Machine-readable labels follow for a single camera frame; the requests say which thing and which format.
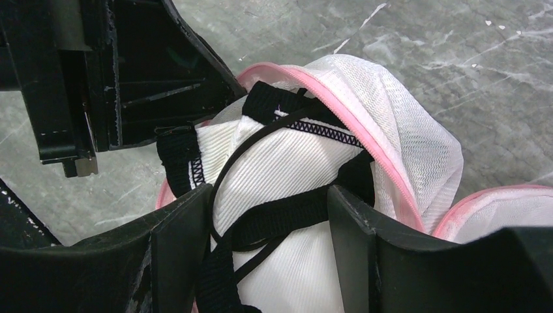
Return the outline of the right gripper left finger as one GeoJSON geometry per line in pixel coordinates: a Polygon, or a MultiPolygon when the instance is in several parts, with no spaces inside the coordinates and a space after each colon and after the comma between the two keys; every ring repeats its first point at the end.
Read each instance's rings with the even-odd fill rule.
{"type": "Polygon", "coordinates": [[[210,192],[201,185],[71,246],[1,246],[1,311],[191,312],[210,192]]]}

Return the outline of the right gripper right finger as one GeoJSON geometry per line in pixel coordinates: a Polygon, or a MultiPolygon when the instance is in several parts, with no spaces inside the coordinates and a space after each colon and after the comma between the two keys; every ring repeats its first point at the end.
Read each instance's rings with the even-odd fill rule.
{"type": "Polygon", "coordinates": [[[456,244],[327,194],[346,312],[551,312],[552,229],[504,228],[456,244]]]}

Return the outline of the white bra with black straps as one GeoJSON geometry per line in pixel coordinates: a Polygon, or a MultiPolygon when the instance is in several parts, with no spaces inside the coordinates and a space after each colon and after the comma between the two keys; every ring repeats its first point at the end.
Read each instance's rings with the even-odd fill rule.
{"type": "Polygon", "coordinates": [[[208,125],[162,132],[157,151],[175,196],[213,187],[199,312],[344,311],[327,191],[373,204],[374,159],[324,104],[257,82],[208,125]]]}

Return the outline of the pink-trimmed white mesh laundry bag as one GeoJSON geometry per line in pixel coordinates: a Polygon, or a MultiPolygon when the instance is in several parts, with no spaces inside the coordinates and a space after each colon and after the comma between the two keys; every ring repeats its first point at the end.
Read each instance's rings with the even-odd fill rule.
{"type": "Polygon", "coordinates": [[[550,187],[500,187],[453,203],[460,143],[380,65],[344,54],[305,66],[259,63],[239,82],[248,93],[257,82],[305,89],[324,104],[374,159],[376,209],[416,230],[465,243],[504,227],[552,225],[550,187]]]}

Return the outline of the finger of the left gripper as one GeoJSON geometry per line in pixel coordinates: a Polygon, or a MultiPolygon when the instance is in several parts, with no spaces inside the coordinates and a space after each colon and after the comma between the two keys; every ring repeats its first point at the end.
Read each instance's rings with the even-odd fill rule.
{"type": "Polygon", "coordinates": [[[172,1],[2,1],[1,90],[22,93],[40,162],[67,177],[245,94],[172,1]]]}

